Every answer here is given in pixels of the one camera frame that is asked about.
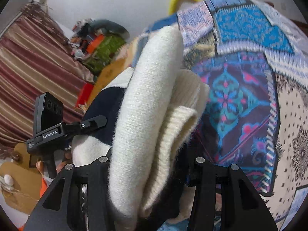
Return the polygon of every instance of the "red object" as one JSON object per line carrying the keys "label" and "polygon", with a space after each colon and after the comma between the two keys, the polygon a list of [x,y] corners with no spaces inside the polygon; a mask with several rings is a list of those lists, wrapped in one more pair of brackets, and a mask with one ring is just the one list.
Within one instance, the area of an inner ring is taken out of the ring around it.
{"label": "red object", "polygon": [[88,101],[93,88],[94,88],[94,85],[91,83],[86,83],[83,86],[83,88],[81,89],[79,93],[79,96],[78,96],[78,99],[75,105],[76,108],[78,107],[79,104],[84,105]]}

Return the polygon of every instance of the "cream knit fabric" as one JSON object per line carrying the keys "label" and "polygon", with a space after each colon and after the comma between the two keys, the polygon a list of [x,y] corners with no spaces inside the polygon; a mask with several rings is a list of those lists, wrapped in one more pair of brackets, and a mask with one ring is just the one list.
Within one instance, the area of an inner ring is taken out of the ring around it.
{"label": "cream knit fabric", "polygon": [[183,48],[179,30],[162,28],[144,47],[124,95],[109,172],[109,195],[117,230],[135,228]]}
{"label": "cream knit fabric", "polygon": [[151,207],[171,174],[178,149],[190,136],[205,109],[208,93],[208,85],[202,83],[198,75],[190,70],[181,70],[178,73],[170,105],[157,139],[151,173],[140,207],[140,216],[149,216]]}
{"label": "cream knit fabric", "polygon": [[[204,111],[209,88],[193,72],[180,70],[182,57],[179,30],[165,27],[146,44],[135,71],[126,69],[108,85],[125,88],[128,84],[109,169],[117,231],[134,230],[138,214],[149,215],[172,172],[178,149],[189,140]],[[72,143],[73,163],[90,164],[109,148],[94,137],[77,136]],[[180,210],[186,216],[187,209]]]}

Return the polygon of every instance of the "cardboard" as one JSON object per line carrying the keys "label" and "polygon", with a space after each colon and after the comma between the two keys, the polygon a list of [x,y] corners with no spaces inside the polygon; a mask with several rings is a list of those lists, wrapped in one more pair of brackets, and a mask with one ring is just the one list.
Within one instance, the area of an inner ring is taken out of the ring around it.
{"label": "cardboard", "polygon": [[36,167],[29,167],[30,162],[30,155],[27,152],[27,146],[25,143],[18,143],[15,148],[15,152],[18,152],[20,154],[20,160],[19,161],[13,161],[13,163],[18,164],[19,166],[23,167],[24,169],[30,170],[36,174],[39,174],[39,171]]}
{"label": "cardboard", "polygon": [[2,189],[6,204],[30,215],[40,199],[42,176],[13,162],[5,162],[0,166],[0,175],[4,177],[5,174],[13,177],[13,186],[16,189],[16,192],[8,192]]}

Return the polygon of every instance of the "black mount bracket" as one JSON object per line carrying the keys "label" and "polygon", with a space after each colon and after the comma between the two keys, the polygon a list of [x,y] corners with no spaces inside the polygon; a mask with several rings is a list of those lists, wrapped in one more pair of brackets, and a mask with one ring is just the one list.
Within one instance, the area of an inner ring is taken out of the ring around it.
{"label": "black mount bracket", "polygon": [[48,175],[54,179],[57,176],[54,163],[54,152],[68,147],[68,140],[76,135],[86,135],[107,124],[105,116],[99,115],[91,119],[66,124],[61,122],[37,133],[27,140],[27,152],[31,155],[41,155],[48,169]]}
{"label": "black mount bracket", "polygon": [[278,231],[263,199],[236,164],[214,165],[188,150],[189,182],[196,186],[187,231],[213,231],[216,184],[221,185],[221,231]]}
{"label": "black mount bracket", "polygon": [[82,184],[87,184],[89,231],[115,231],[108,198],[110,151],[89,165],[67,164],[38,201],[24,231],[86,231],[82,212]]}

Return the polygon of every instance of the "folded clothing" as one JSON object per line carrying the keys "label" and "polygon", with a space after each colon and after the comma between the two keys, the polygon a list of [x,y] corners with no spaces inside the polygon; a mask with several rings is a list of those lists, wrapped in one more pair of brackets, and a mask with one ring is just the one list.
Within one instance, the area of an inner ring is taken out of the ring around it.
{"label": "folded clothing", "polygon": [[[84,119],[105,115],[106,127],[73,139],[76,166],[90,164],[112,146],[109,199],[117,230],[134,230],[138,216],[140,223],[157,214],[168,185],[175,185],[177,155],[204,111],[209,88],[191,71],[180,70],[182,58],[179,30],[161,29],[144,47],[135,70],[122,72],[87,110]],[[184,180],[177,185],[175,209]]]}

